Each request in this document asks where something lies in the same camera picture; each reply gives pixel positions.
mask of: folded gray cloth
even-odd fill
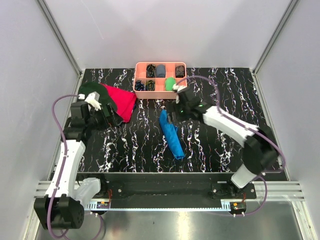
[[[165,78],[166,77],[166,66],[163,64],[160,64],[155,69],[155,76],[157,78]]]

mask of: red cloth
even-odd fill
[[[123,121],[125,123],[130,122],[137,96],[133,92],[125,91],[113,86],[108,86],[103,83],[101,84],[106,88],[109,96],[116,104],[116,113],[123,118]]]

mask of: pink organizer tray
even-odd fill
[[[147,77],[147,65],[154,64],[157,67],[160,64],[165,65],[165,77]],[[175,78],[177,83],[182,78],[176,77],[176,67],[184,66],[184,76],[187,76],[187,68],[184,62],[138,62],[135,66],[133,90],[138,99],[176,99],[177,94],[174,91],[166,91],[165,81],[167,78]],[[136,91],[135,84],[136,81],[141,80],[141,82],[146,85],[149,80],[155,81],[154,91]],[[187,86],[187,81],[184,80],[179,85]]]

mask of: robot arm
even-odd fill
[[[50,212],[52,229],[80,228],[85,216],[84,206],[101,192],[102,186],[105,185],[100,179],[91,177],[84,179],[81,186],[75,190],[79,163],[92,131],[103,130],[109,126],[119,126],[122,121],[110,105],[101,106],[99,97],[97,92],[88,94],[86,99],[83,94],[80,94],[78,101],[71,104],[71,117],[67,119],[63,130],[67,155],[65,156],[65,147],[62,142],[59,160],[50,186],[45,196],[37,198],[34,202],[34,210],[44,229],[48,228],[49,202],[57,188],[56,183],[62,170]]]
[[[243,189],[257,175],[277,161],[278,153],[276,150],[264,139],[249,130],[256,130],[275,143],[270,127],[249,124],[223,110],[219,112],[217,106],[208,104],[196,97],[189,87],[174,87],[177,91],[177,99],[167,105],[168,119],[198,120],[228,134],[243,147],[243,164],[231,177],[231,184],[236,191]],[[242,126],[224,115],[236,120]]]

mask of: white wall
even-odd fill
[[[258,72],[266,104],[320,236],[320,2],[300,1]]]
[[[46,0],[80,68],[251,67],[290,0]]]
[[[0,1],[0,20],[0,239],[18,240],[59,139],[51,104],[77,77],[35,0]]]

